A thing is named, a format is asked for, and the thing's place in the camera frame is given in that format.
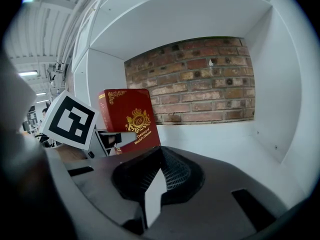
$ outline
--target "white shelf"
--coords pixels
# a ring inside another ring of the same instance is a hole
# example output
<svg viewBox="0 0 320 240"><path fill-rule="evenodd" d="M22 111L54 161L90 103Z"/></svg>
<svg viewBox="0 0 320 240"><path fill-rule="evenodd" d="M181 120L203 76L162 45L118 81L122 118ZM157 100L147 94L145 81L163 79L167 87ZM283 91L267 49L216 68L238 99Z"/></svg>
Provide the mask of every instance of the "white shelf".
<svg viewBox="0 0 320 240"><path fill-rule="evenodd" d="M148 0L104 0L97 17L91 35L91 43L101 34L106 26L130 8Z"/></svg>
<svg viewBox="0 0 320 240"><path fill-rule="evenodd" d="M270 7L265 0L149 0L106 26L90 47L126 61L182 40L244 37Z"/></svg>

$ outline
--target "brick wall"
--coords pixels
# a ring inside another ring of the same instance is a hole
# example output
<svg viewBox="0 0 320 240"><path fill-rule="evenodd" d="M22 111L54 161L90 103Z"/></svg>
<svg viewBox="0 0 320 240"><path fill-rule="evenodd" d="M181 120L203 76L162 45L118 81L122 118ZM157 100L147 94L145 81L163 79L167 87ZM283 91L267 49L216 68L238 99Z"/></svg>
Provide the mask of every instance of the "brick wall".
<svg viewBox="0 0 320 240"><path fill-rule="evenodd" d="M241 38L168 44L126 61L125 74L128 88L149 90L158 124L213 124L254 118L254 72Z"/></svg>

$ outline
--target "small box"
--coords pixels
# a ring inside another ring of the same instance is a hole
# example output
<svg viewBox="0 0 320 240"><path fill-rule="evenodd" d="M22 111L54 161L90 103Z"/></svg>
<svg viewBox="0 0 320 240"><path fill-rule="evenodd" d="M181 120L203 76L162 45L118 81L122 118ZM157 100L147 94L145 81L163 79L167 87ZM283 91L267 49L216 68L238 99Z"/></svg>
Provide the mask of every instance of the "small box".
<svg viewBox="0 0 320 240"><path fill-rule="evenodd" d="M99 111L66 90L54 99L39 131L57 142L88 150Z"/></svg>
<svg viewBox="0 0 320 240"><path fill-rule="evenodd" d="M147 89L106 89L99 93L101 114L108 132L136 132L136 140L117 148L117 154L160 146Z"/></svg>

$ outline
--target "ceiling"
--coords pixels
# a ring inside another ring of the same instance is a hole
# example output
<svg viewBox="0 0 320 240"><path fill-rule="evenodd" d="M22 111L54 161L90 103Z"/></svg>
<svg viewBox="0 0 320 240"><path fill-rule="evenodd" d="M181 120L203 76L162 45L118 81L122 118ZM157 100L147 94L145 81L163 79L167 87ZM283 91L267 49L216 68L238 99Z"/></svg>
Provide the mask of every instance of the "ceiling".
<svg viewBox="0 0 320 240"><path fill-rule="evenodd" d="M47 93L36 101L65 89L65 71L71 63L79 25L94 1L33 0L23 3L13 19L4 48L19 72L37 70L38 75L23 76L36 93Z"/></svg>

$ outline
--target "black slot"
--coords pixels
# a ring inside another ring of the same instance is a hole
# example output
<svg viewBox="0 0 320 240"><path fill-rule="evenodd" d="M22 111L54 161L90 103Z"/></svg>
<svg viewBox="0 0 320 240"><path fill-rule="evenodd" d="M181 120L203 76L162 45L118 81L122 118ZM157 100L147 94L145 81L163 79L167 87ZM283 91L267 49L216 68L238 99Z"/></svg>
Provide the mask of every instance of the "black slot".
<svg viewBox="0 0 320 240"><path fill-rule="evenodd" d="M90 152L88 153L88 155L89 155L89 157L91 157L91 158L95 158L95 154L94 154L92 151L90 151Z"/></svg>
<svg viewBox="0 0 320 240"><path fill-rule="evenodd" d="M92 172L93 170L94 169L92 169L92 167L86 166L86 167L82 167L82 168L78 168L78 169L68 170L68 173L72 177L72 176L76 176L76 175Z"/></svg>
<svg viewBox="0 0 320 240"><path fill-rule="evenodd" d="M258 232L276 221L276 218L246 189L236 190L231 193Z"/></svg>

